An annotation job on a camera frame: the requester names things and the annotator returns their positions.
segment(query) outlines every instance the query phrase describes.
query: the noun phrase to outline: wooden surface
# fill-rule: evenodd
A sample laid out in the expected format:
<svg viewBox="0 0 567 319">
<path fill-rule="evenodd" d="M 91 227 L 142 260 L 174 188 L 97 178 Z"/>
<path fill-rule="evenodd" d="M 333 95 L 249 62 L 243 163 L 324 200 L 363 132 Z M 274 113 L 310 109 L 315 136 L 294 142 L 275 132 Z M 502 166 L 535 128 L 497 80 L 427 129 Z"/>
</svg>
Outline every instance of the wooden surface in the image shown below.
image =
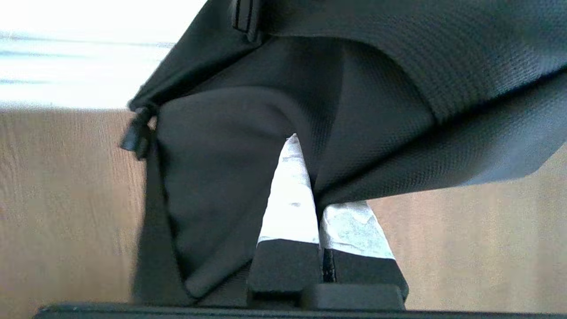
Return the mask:
<svg viewBox="0 0 567 319">
<path fill-rule="evenodd" d="M 0 113 L 0 318 L 126 301 L 143 166 L 126 112 Z M 371 201 L 411 309 L 567 312 L 567 148 L 515 182 Z"/>
</svg>

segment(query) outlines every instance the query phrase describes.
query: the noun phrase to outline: wood grain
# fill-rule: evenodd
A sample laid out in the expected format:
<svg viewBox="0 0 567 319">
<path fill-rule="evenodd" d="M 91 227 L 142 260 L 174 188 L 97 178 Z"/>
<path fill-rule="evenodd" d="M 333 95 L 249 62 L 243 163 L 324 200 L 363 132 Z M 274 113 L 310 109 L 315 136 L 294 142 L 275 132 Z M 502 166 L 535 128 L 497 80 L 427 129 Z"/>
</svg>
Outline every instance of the wood grain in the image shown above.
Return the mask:
<svg viewBox="0 0 567 319">
<path fill-rule="evenodd" d="M 126 301 L 143 164 L 127 112 L 0 113 L 0 318 Z M 567 148 L 525 179 L 371 201 L 412 309 L 567 312 Z"/>
</svg>

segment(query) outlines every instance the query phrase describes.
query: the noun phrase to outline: zipper pull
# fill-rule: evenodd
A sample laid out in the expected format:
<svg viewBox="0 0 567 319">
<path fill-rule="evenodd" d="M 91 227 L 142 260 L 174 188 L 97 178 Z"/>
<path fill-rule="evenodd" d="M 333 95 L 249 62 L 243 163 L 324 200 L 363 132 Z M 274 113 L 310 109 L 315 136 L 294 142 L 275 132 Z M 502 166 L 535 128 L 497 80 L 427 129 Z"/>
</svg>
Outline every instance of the zipper pull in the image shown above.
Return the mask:
<svg viewBox="0 0 567 319">
<path fill-rule="evenodd" d="M 150 147 L 151 131 L 147 124 L 153 116 L 153 112 L 148 107 L 138 107 L 136 116 L 130 122 L 120 143 L 121 149 L 134 152 L 139 161 L 146 158 Z"/>
</svg>

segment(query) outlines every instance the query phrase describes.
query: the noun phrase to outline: black backpack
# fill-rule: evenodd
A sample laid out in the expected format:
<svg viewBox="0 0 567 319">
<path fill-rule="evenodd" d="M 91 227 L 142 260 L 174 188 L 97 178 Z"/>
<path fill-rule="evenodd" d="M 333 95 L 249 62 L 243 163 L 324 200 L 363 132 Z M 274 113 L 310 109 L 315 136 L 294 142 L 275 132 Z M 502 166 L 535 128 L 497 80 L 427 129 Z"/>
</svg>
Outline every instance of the black backpack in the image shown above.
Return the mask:
<svg viewBox="0 0 567 319">
<path fill-rule="evenodd" d="M 567 138 L 566 17 L 549 0 L 209 0 L 129 106 L 122 147 L 147 162 L 135 302 L 319 309 L 335 283 L 403 309 L 391 259 L 258 244 L 282 146 L 299 137 L 319 219 L 530 174 Z"/>
</svg>

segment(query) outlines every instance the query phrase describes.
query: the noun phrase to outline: black fabric bag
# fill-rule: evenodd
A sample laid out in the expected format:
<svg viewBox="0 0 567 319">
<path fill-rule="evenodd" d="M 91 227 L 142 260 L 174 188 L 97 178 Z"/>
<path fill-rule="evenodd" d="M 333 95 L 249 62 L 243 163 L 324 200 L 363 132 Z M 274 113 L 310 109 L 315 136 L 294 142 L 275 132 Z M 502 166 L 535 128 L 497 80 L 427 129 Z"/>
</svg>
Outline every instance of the black fabric bag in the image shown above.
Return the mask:
<svg viewBox="0 0 567 319">
<path fill-rule="evenodd" d="M 565 17 L 561 0 L 209 0 L 130 104 L 135 301 L 242 305 L 293 133 L 319 215 L 537 170 L 567 138 Z"/>
</svg>

